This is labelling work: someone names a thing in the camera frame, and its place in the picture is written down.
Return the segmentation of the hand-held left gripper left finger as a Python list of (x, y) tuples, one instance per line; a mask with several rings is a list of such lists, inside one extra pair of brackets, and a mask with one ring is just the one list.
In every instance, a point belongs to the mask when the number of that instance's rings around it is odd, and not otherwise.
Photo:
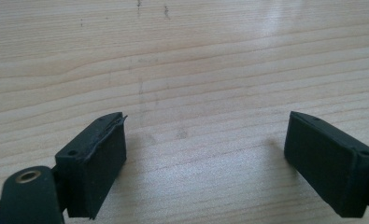
[(55, 155), (70, 217), (96, 218), (126, 161), (124, 121), (121, 112), (102, 116)]

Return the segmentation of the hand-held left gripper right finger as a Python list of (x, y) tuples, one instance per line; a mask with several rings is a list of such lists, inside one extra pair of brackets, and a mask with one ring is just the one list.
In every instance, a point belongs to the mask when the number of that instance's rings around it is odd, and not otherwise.
[(328, 122), (292, 111), (284, 155), (340, 217), (369, 207), (369, 146)]

